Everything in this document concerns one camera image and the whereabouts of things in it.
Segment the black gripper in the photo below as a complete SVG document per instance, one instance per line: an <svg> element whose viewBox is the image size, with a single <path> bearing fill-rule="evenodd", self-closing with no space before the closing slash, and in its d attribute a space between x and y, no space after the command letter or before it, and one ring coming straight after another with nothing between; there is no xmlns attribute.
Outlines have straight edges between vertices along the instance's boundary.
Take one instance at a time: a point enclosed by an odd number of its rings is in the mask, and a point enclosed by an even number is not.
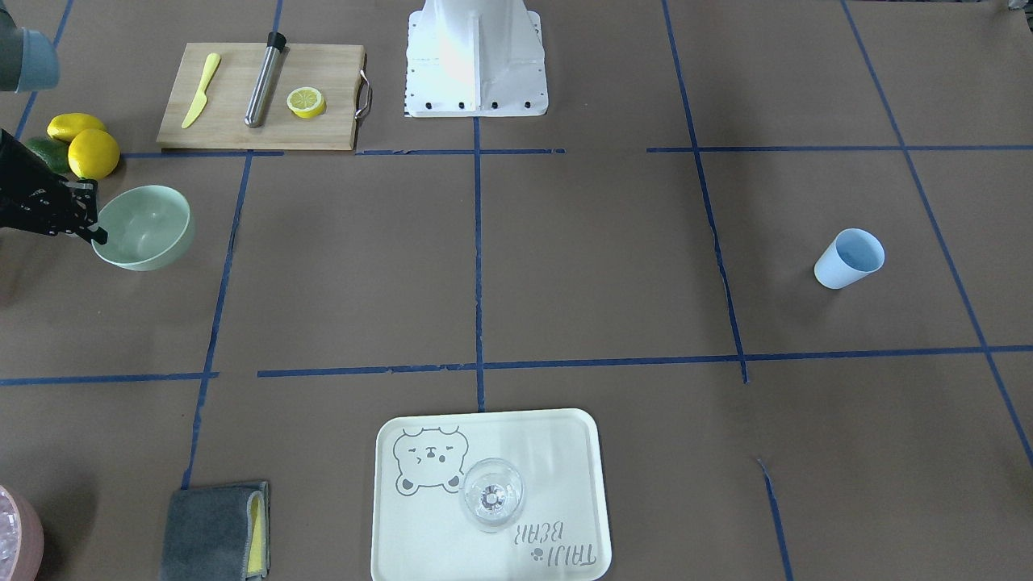
<svg viewBox="0 0 1033 581"><path fill-rule="evenodd" d="M98 224L98 184L64 180L6 130L1 147L1 227L45 236L80 236L106 245Z"/></svg>

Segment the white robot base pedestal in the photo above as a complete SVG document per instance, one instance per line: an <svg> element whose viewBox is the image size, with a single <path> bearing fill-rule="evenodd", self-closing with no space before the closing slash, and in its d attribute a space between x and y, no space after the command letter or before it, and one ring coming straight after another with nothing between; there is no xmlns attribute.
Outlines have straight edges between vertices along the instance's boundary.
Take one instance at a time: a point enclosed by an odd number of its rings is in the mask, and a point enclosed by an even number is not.
<svg viewBox="0 0 1033 581"><path fill-rule="evenodd" d="M408 117L547 113L542 20L523 1L427 1L407 32Z"/></svg>

